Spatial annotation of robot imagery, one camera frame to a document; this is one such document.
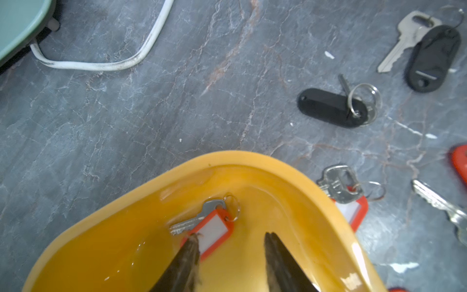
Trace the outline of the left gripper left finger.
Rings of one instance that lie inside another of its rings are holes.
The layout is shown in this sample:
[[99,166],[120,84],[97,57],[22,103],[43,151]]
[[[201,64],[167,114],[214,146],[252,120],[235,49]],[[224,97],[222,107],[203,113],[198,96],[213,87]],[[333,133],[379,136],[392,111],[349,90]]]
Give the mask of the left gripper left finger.
[[191,234],[150,292],[195,292],[200,259],[198,236]]

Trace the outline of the black tag key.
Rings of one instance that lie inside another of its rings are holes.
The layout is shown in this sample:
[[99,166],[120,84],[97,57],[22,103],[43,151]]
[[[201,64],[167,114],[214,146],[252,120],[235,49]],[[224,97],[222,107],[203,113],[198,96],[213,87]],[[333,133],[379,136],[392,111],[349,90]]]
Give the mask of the black tag key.
[[[343,95],[309,88],[297,97],[299,111],[311,118],[328,122],[342,128],[359,128],[371,124],[377,118],[381,107],[381,93],[374,85],[360,83],[351,88],[347,79],[338,75]],[[373,97],[373,102],[365,102],[356,91],[365,88]]]
[[462,44],[458,27],[459,24],[443,24],[434,16],[417,10],[409,13],[397,25],[398,42],[379,64],[377,72],[390,72],[403,52],[412,48],[406,68],[407,84],[421,93],[438,90]]

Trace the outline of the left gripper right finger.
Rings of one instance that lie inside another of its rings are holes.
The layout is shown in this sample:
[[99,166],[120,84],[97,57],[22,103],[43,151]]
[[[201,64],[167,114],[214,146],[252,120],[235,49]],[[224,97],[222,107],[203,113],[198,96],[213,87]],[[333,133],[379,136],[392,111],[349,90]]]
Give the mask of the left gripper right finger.
[[265,234],[264,247],[270,292],[318,292],[276,233]]

